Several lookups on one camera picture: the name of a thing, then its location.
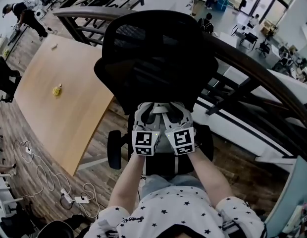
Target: white cable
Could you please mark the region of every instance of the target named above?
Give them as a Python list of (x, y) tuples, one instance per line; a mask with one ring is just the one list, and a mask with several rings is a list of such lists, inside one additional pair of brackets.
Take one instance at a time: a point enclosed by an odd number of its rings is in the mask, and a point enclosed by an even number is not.
[[(93, 193), (92, 191), (87, 190), (87, 189), (84, 188), (84, 187), (85, 187), (86, 185), (88, 185), (88, 184), (90, 184), (90, 185), (93, 187), (94, 193)], [(101, 208), (100, 208), (100, 205), (99, 205), (99, 203), (98, 203), (98, 198), (96, 197), (95, 187), (94, 187), (94, 185), (93, 185), (92, 183), (87, 182), (87, 183), (85, 183), (85, 184), (82, 186), (82, 188), (83, 188), (83, 190), (84, 190), (85, 192), (92, 193), (93, 197), (89, 196), (89, 197), (90, 197), (89, 200), (93, 200), (93, 199), (94, 199), (95, 202), (96, 202), (96, 204), (98, 205), (99, 210), (98, 210), (97, 214), (94, 215), (94, 216), (90, 216), (90, 215), (86, 212), (86, 210), (85, 210), (85, 208), (84, 208), (83, 205), (79, 204), (77, 201), (74, 201), (74, 202), (76, 202), (76, 203), (79, 205), (80, 208), (83, 207), (83, 210), (84, 210), (86, 216), (88, 216), (88, 217), (90, 217), (90, 218), (96, 218), (97, 215), (99, 214), (99, 212), (101, 211)]]
[[(13, 153), (14, 153), (14, 157), (15, 157), (15, 142), (14, 142), (14, 144), (13, 144)], [(30, 160), (26, 160), (26, 158), (25, 158), (23, 155), (21, 155), (21, 157), (23, 158), (24, 162), (25, 162), (25, 163), (31, 163), (31, 162), (33, 161), (33, 159), (34, 159), (34, 156), (36, 156), (37, 158), (39, 158), (39, 159), (45, 164), (45, 166), (48, 168), (49, 177), (50, 177), (50, 180), (51, 180), (51, 182), (52, 182), (52, 187), (49, 186), (48, 177), (47, 177), (47, 173), (46, 173), (45, 169), (43, 168), (42, 165), (38, 165), (38, 166), (37, 166), (37, 178), (38, 178), (38, 180), (39, 180), (39, 182), (40, 182), (40, 184), (41, 184), (41, 190), (38, 191), (38, 192), (36, 192), (36, 193), (33, 194), (32, 196), (30, 196), (30, 195), (24, 195), (24, 196), (21, 196), (21, 197), (35, 197), (35, 195), (41, 193), (41, 192), (44, 190), (43, 182), (41, 181), (41, 179), (40, 179), (40, 177), (39, 177), (39, 174), (38, 174), (39, 168), (41, 168), (41, 169), (43, 170), (43, 173), (45, 174), (45, 178), (46, 178), (46, 179), (45, 179), (45, 182), (46, 182), (46, 184), (47, 184), (48, 190), (50, 190), (50, 191), (54, 191), (54, 190), (55, 190), (55, 185), (54, 185), (54, 181), (53, 181), (53, 179), (52, 179), (52, 176), (54, 176), (54, 177), (58, 180), (58, 183), (59, 183), (60, 188), (63, 189), (63, 187), (61, 186), (60, 180), (59, 180), (59, 178), (58, 178), (59, 175), (63, 175), (63, 177), (64, 177), (64, 178), (66, 179), (66, 181), (68, 182), (69, 191), (66, 193), (66, 195), (68, 195), (68, 194), (70, 193), (70, 191), (71, 191), (71, 185), (70, 185), (70, 182), (69, 182), (68, 178), (67, 178), (63, 173), (54, 174), (54, 173), (51, 171), (51, 169), (48, 167), (48, 165), (43, 161), (43, 159), (42, 159), (39, 155), (37, 155), (37, 154), (34, 153), (34, 151), (33, 151), (33, 149), (32, 149), (32, 146), (31, 146), (31, 143), (30, 143), (28, 140), (19, 143), (19, 147), (20, 147), (20, 146), (24, 146), (24, 145), (26, 145), (26, 144), (27, 144), (27, 147), (31, 150), (31, 154), (30, 154), (31, 157), (30, 157)]]

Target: black chair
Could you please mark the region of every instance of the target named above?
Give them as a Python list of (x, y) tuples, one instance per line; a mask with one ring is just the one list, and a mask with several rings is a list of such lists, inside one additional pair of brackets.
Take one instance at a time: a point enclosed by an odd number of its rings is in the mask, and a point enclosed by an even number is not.
[(30, 236), (35, 232), (28, 214), (20, 205), (17, 205), (15, 215), (1, 218), (0, 227), (10, 238), (21, 238), (23, 235)]
[(266, 54), (270, 53), (270, 47), (268, 47), (270, 44), (266, 43), (266, 39), (260, 43), (259, 48), (256, 48), (256, 50), (259, 50), (259, 55), (263, 54), (264, 57), (266, 57)]
[[(14, 77), (15, 82), (11, 81), (9, 77)], [(0, 57), (0, 90), (6, 93), (5, 99), (1, 97), (1, 101), (12, 102), (15, 91), (21, 80), (21, 76), (18, 70), (11, 70), (6, 64), (3, 57)]]
[(241, 45), (244, 42), (244, 40), (249, 41), (251, 44), (253, 44), (253, 48), (252, 48), (252, 50), (253, 50), (255, 45), (256, 45), (256, 43), (257, 43), (257, 39), (258, 39), (257, 36), (253, 35), (252, 33), (247, 33), (247, 34), (245, 34), (245, 38), (243, 38), (241, 40), (239, 45)]
[[(128, 159), (133, 153), (131, 131), (134, 113), (140, 103), (178, 101), (192, 112), (198, 96), (217, 68), (211, 48), (203, 44), (203, 34), (197, 22), (188, 15), (151, 10), (131, 13), (111, 22), (105, 32), (102, 58), (97, 61), (94, 71), (129, 118), (125, 136), (121, 138), (120, 131), (109, 133), (107, 156), (110, 167), (121, 168), (120, 147), (123, 144), (128, 144)], [(199, 124), (195, 127), (195, 141), (212, 159), (209, 127)], [(187, 155), (175, 157), (174, 153), (156, 153), (146, 157), (146, 174), (174, 175), (176, 163), (178, 174), (193, 170)]]

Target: yellow object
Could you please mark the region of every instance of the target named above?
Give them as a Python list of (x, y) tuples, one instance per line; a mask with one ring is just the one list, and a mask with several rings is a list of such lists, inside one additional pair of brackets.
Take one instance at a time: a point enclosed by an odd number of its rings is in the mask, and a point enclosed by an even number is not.
[(52, 94), (54, 96), (59, 96), (61, 94), (61, 89), (62, 89), (62, 85), (59, 84), (57, 87), (54, 87), (54, 89), (52, 90)]

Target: black pants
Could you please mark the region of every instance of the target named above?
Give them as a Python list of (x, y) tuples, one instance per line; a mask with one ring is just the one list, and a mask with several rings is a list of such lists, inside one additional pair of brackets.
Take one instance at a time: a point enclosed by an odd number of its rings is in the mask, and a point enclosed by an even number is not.
[[(66, 224), (68, 224), (73, 230), (77, 229), (82, 223), (84, 223), (86, 219), (78, 214), (78, 215), (73, 215), (71, 218), (64, 220)], [(90, 226), (84, 228), (80, 234), (76, 238), (83, 238), (84, 235), (88, 232), (90, 229)]]
[(27, 21), (25, 22), (31, 28), (35, 29), (40, 37), (47, 37), (48, 33), (46, 32), (45, 28), (38, 22), (34, 15), (29, 16)]

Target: power strip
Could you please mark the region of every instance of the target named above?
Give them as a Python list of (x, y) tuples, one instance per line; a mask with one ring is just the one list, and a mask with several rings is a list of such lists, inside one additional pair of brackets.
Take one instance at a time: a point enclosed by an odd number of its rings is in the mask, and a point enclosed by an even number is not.
[(66, 199), (66, 201), (68, 201), (69, 204), (71, 204), (73, 202), (73, 199), (71, 198), (71, 196), (69, 194), (67, 194), (67, 192), (64, 188), (61, 190), (61, 194), (64, 195), (64, 198)]

